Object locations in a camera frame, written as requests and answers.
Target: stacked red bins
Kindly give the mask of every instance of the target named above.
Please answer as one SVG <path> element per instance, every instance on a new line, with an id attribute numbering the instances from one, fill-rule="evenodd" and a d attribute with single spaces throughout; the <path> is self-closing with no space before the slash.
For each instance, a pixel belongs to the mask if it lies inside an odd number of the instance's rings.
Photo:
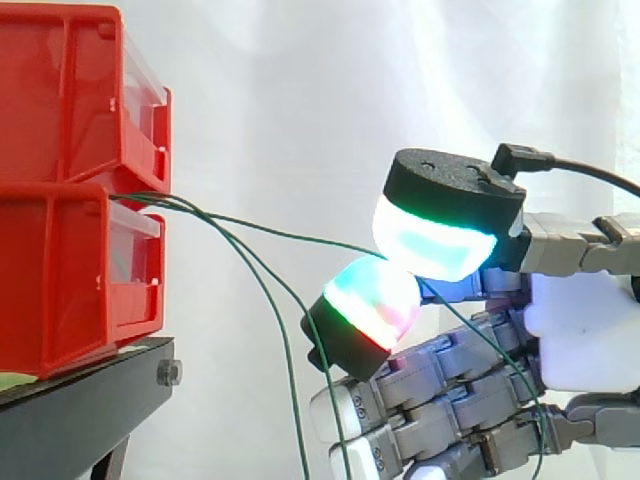
<path id="1" fill-rule="evenodd" d="M 0 3 L 0 372 L 46 378 L 163 323 L 170 94 L 118 10 Z"/>

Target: black metal stand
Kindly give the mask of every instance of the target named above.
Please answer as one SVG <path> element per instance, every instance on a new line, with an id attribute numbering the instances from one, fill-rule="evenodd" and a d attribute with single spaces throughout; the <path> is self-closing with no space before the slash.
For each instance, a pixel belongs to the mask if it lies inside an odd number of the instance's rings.
<path id="1" fill-rule="evenodd" d="M 0 477 L 117 480 L 129 434 L 172 393 L 172 338 L 100 365 L 0 393 Z"/>

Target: bolt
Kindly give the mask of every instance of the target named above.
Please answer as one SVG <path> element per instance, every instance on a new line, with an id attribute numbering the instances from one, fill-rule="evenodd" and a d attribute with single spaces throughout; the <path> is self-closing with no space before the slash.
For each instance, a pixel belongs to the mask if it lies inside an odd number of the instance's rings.
<path id="1" fill-rule="evenodd" d="M 175 387 L 182 381 L 182 362 L 180 360 L 161 360 L 158 364 L 158 385 Z"/>

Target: cable connector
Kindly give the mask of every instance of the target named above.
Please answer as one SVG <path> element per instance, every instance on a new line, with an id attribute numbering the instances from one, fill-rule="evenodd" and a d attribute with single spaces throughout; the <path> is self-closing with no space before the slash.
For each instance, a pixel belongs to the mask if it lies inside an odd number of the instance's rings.
<path id="1" fill-rule="evenodd" d="M 556 157 L 532 147 L 501 143 L 491 168 L 501 175 L 515 178 L 518 172 L 545 172 L 554 168 Z"/>

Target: green light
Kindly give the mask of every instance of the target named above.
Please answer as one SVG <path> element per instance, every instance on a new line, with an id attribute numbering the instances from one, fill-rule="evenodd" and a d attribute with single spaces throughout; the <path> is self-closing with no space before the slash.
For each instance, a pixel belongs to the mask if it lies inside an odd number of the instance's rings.
<path id="1" fill-rule="evenodd" d="M 354 327 L 391 350 L 420 310 L 415 277 L 373 256 L 351 263 L 327 284 L 324 297 Z"/>
<path id="2" fill-rule="evenodd" d="M 497 239 L 477 230 L 416 217 L 383 195 L 373 217 L 373 238 L 383 255 L 414 275 L 457 282 L 489 258 Z"/>

